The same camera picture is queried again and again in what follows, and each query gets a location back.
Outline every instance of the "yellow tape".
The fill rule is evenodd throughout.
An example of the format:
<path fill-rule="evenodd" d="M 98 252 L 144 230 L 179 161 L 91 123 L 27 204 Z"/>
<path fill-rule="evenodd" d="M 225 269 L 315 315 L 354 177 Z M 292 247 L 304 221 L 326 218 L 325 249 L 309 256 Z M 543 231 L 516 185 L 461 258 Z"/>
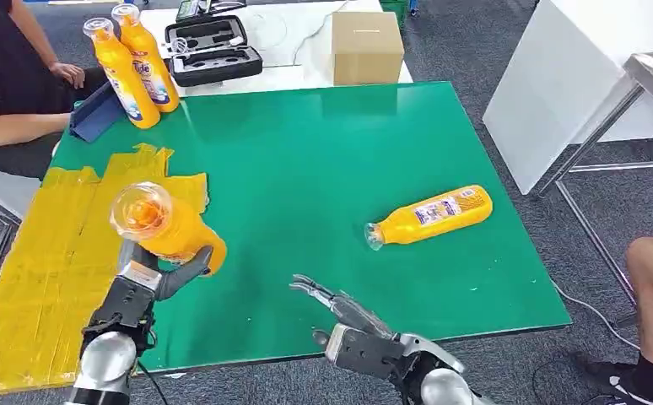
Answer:
<path fill-rule="evenodd" d="M 116 274 L 120 238 L 108 223 L 117 193 L 154 181 L 199 212 L 207 177 L 165 177 L 173 151 L 140 144 L 92 168 L 51 168 L 0 271 L 0 393 L 74 381 L 81 329 Z"/>

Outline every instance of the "person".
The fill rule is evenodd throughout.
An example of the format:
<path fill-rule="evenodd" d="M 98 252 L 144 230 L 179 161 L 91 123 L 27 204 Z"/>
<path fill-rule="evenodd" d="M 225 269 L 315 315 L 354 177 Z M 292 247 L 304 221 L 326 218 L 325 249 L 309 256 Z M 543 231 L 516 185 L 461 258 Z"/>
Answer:
<path fill-rule="evenodd" d="M 653 405 L 653 237 L 632 242 L 627 269 L 637 298 L 640 358 L 637 364 L 589 363 L 587 375 L 627 404 Z"/>
<path fill-rule="evenodd" d="M 74 102 L 105 81 L 59 62 L 22 0 L 0 0 L 0 171 L 42 179 Z"/>

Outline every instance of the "black sock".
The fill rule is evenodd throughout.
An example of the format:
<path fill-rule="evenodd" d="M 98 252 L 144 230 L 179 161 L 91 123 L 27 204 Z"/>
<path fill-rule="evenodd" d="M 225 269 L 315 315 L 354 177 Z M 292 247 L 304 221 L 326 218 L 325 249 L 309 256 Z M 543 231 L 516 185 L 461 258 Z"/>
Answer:
<path fill-rule="evenodd" d="M 653 364 L 640 353 L 640 361 L 632 374 L 634 388 L 642 396 L 653 399 Z"/>

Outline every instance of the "gray carpet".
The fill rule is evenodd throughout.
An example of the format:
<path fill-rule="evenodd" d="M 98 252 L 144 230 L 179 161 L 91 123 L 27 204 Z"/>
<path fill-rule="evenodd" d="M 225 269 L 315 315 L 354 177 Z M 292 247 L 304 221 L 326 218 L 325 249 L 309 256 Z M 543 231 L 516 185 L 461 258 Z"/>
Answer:
<path fill-rule="evenodd" d="M 165 0 L 150 5 L 151 8 L 175 6 L 175 1 Z M 553 279 L 569 294 L 592 303 L 606 316 L 617 318 L 626 315 L 632 306 L 563 198 L 555 191 L 542 200 L 521 196 L 481 123 L 490 95 L 520 39 L 532 7 L 532 0 L 421 0 L 420 15 L 406 24 L 407 64 L 415 80 L 454 83 Z M 83 66 L 93 65 L 94 58 L 88 39 L 81 33 L 82 23 L 94 15 L 107 15 L 110 8 L 110 5 L 32 6 L 59 56 Z M 647 159 L 653 159 L 653 141 L 597 145 L 586 158 L 588 162 L 599 163 Z M 626 245 L 634 237 L 653 235 L 653 170 L 572 175 L 567 185 L 620 262 Z M 622 210 L 632 215 L 613 216 L 613 212 Z M 596 392 L 569 363 L 569 354 L 583 351 L 599 359 L 632 362 L 636 352 L 611 337 L 590 312 L 577 305 L 568 304 L 568 308 L 572 327 L 446 343 L 445 348 L 466 364 L 466 376 L 472 385 L 497 403 L 583 403 Z M 445 309 L 444 316 L 448 316 L 448 311 L 458 310 Z M 622 332 L 627 338 L 636 338 L 633 327 Z M 532 390 L 536 370 L 534 388 L 540 399 Z M 400 403 L 385 382 L 334 369 L 323 359 L 222 367 L 177 380 L 160 377 L 159 383 L 171 403 L 181 404 Z M 133 403 L 159 403 L 145 378 L 136 378 L 133 390 Z M 1 396 L 0 403 L 60 403 L 62 394 L 61 390 L 13 394 Z"/>

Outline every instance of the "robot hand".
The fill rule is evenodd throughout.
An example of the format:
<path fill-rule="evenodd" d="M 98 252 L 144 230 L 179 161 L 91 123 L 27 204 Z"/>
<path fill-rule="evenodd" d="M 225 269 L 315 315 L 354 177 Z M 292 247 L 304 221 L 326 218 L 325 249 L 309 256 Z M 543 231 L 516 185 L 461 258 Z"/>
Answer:
<path fill-rule="evenodd" d="M 336 365 L 390 381 L 402 402 L 423 405 L 494 405 L 472 391 L 461 376 L 465 367 L 436 343 L 413 333 L 394 333 L 344 292 L 334 294 L 295 274 L 292 289 L 316 298 L 336 316 L 331 335 L 315 331 L 314 339 Z"/>
<path fill-rule="evenodd" d="M 66 404 L 130 402 L 128 378 L 136 360 L 158 340 L 152 329 L 154 302 L 169 299 L 197 276 L 209 275 L 212 252 L 205 246 L 189 262 L 162 272 L 155 255 L 135 242 L 123 241 L 118 274 L 83 329 L 80 368 Z"/>

